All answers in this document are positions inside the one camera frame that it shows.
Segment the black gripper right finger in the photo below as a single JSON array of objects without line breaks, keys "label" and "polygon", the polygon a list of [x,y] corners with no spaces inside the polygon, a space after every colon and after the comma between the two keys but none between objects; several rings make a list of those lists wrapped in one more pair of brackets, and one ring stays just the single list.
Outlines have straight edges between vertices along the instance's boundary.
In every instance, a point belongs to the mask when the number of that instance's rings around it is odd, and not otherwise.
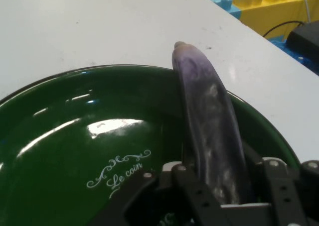
[{"label": "black gripper right finger", "polygon": [[262,200],[244,211],[246,226],[317,226],[319,224],[319,162],[298,169],[276,157],[261,157],[244,146],[255,192]]}]

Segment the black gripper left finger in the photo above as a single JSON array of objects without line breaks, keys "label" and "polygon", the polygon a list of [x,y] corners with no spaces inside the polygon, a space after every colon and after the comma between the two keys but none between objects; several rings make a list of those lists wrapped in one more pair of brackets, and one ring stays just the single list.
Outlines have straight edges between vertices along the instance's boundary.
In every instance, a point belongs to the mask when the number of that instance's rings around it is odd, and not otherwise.
[{"label": "black gripper left finger", "polygon": [[121,187],[119,226],[223,226],[225,214],[182,164],[155,174],[140,169]]}]

